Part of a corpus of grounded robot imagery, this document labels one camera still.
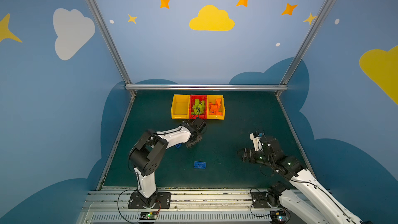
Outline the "long orange lego piece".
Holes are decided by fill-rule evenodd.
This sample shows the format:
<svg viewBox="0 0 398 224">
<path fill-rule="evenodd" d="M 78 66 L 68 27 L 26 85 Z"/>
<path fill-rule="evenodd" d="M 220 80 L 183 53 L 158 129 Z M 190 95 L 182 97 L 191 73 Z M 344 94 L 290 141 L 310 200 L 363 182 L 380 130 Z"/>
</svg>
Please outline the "long orange lego piece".
<svg viewBox="0 0 398 224">
<path fill-rule="evenodd" d="M 208 112 L 208 114 L 209 114 L 209 115 L 215 115 L 215 116 L 222 116 L 222 115 L 223 115 L 223 112 L 216 111 L 216 110 L 210 110 L 210 111 Z"/>
</svg>

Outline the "blue 2x4 lego brick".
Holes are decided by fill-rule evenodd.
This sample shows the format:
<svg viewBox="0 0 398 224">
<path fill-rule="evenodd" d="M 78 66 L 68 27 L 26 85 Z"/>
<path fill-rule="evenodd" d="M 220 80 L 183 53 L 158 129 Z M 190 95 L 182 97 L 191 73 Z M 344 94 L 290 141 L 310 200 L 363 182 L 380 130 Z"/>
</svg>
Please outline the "blue 2x4 lego brick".
<svg viewBox="0 0 398 224">
<path fill-rule="evenodd" d="M 195 169 L 206 169 L 206 162 L 195 161 L 194 168 Z"/>
</svg>

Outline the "green 2x4 lego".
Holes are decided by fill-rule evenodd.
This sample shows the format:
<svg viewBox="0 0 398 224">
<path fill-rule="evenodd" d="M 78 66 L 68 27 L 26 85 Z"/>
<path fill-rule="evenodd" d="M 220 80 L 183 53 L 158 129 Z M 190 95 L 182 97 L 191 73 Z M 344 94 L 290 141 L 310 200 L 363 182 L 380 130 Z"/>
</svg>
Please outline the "green 2x4 lego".
<svg viewBox="0 0 398 224">
<path fill-rule="evenodd" d="M 204 111 L 203 107 L 197 106 L 197 107 L 196 107 L 196 112 L 195 112 L 195 113 L 196 113 L 197 115 L 204 115 L 205 111 Z"/>
</svg>

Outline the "green 2x4 lego slanted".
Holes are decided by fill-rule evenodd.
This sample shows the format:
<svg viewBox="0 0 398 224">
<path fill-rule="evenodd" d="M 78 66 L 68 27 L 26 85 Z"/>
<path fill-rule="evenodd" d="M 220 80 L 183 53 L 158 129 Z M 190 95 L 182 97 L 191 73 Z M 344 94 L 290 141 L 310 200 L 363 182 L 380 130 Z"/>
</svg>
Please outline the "green 2x4 lego slanted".
<svg viewBox="0 0 398 224">
<path fill-rule="evenodd" d="M 198 107 L 201 104 L 201 101 L 199 99 L 195 99 L 194 106 Z"/>
</svg>

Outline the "orange stepped lego brick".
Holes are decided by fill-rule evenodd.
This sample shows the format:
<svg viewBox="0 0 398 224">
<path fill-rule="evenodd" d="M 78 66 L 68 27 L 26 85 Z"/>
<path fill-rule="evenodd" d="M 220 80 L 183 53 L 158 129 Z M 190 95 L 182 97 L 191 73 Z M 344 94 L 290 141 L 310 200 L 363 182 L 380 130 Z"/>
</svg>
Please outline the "orange stepped lego brick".
<svg viewBox="0 0 398 224">
<path fill-rule="evenodd" d="M 209 104 L 209 109 L 210 109 L 210 111 L 212 111 L 212 112 L 217 112 L 218 111 L 218 109 L 219 109 L 219 106 L 217 105 L 217 104 Z"/>
</svg>

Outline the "orange wedge lego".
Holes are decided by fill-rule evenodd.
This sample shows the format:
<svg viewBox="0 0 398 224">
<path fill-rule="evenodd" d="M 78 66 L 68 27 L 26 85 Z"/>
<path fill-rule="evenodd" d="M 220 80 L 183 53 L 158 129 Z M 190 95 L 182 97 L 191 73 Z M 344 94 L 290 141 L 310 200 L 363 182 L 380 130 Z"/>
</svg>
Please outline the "orange wedge lego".
<svg viewBox="0 0 398 224">
<path fill-rule="evenodd" d="M 217 103 L 218 107 L 220 108 L 221 107 L 221 98 L 217 98 L 216 103 Z"/>
</svg>

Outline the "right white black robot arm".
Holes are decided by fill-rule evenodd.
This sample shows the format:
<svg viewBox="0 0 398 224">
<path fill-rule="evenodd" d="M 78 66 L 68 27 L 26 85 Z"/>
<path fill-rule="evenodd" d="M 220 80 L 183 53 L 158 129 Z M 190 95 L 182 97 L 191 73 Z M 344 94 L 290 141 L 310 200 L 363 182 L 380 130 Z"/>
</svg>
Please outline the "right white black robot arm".
<svg viewBox="0 0 398 224">
<path fill-rule="evenodd" d="M 264 192 L 252 193 L 252 207 L 271 208 L 268 217 L 273 224 L 288 223 L 292 213 L 307 224 L 364 223 L 335 199 L 295 156 L 285 155 L 276 138 L 254 132 L 250 139 L 254 146 L 240 150 L 242 160 L 271 168 L 308 199 L 303 201 L 281 182 Z"/>
</svg>

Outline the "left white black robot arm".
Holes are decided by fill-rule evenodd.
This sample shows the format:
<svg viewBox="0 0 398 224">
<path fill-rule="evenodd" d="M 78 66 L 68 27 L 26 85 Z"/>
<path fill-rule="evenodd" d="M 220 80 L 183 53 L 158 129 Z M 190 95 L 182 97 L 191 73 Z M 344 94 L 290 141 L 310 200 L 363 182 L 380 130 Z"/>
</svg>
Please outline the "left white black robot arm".
<svg viewBox="0 0 398 224">
<path fill-rule="evenodd" d="M 207 123 L 201 118 L 184 121 L 178 127 L 167 131 L 148 129 L 131 149 L 127 160 L 137 176 L 138 193 L 143 200 L 151 200 L 157 194 L 155 171 L 167 149 L 185 144 L 190 148 L 202 140 Z"/>
</svg>

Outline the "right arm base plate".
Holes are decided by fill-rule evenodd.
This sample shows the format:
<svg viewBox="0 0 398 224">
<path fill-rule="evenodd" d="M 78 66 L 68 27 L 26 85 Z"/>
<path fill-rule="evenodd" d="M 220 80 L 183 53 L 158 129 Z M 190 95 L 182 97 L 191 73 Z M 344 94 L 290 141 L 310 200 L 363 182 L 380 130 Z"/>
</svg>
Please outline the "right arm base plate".
<svg viewBox="0 0 398 224">
<path fill-rule="evenodd" d="M 263 191 L 258 192 L 254 191 L 250 193 L 252 198 L 253 208 L 274 208 L 280 209 L 283 208 L 279 201 L 279 196 L 272 192 Z"/>
</svg>

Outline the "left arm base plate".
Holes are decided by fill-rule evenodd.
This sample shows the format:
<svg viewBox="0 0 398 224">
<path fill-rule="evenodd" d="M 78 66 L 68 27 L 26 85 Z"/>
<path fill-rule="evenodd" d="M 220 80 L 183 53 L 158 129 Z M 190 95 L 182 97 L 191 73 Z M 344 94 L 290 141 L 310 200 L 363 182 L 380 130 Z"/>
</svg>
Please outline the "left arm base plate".
<svg viewBox="0 0 398 224">
<path fill-rule="evenodd" d="M 151 197 L 145 198 L 139 192 L 130 196 L 128 209 L 169 209 L 171 204 L 170 192 L 155 192 Z"/>
</svg>

